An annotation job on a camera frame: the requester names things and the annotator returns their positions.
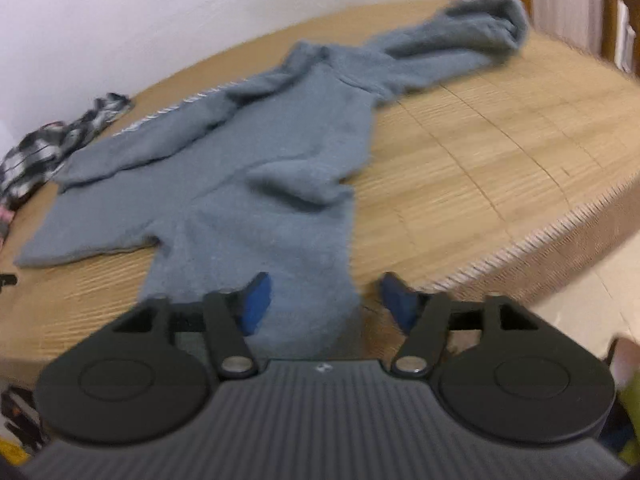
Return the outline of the grey hoodie red print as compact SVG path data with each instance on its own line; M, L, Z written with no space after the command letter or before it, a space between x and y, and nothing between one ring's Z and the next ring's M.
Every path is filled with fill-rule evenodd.
M301 41L265 73L186 99L76 152L16 264L155 247L142 298L178 304L260 272L272 296L260 358L353 358L354 191L376 109L500 64L528 32L518 0L460 0L360 46Z

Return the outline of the pink garment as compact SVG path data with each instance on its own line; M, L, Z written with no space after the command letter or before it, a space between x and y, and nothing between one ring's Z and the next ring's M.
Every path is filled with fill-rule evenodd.
M14 219L15 212L5 206L0 206L0 246L3 246L4 241L9 235L11 223Z

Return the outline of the black white plaid shirt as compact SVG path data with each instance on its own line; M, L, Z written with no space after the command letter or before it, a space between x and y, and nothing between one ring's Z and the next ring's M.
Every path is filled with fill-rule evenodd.
M128 96L108 92L73 122L49 122L27 133L1 162L1 206L17 210L47 183L71 154L84 148L134 107Z

